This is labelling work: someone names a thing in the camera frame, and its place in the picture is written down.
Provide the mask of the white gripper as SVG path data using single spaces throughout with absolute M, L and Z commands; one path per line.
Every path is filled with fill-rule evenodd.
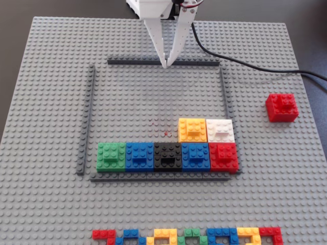
M 195 19 L 198 7 L 181 8 L 171 0 L 132 0 L 132 10 L 140 19 L 144 19 L 145 26 L 151 37 L 155 50 L 163 68 L 171 66 L 183 50 L 191 24 Z M 161 19 L 177 16 L 177 26 L 173 46 L 166 61 L 164 53 L 164 41 L 162 38 Z

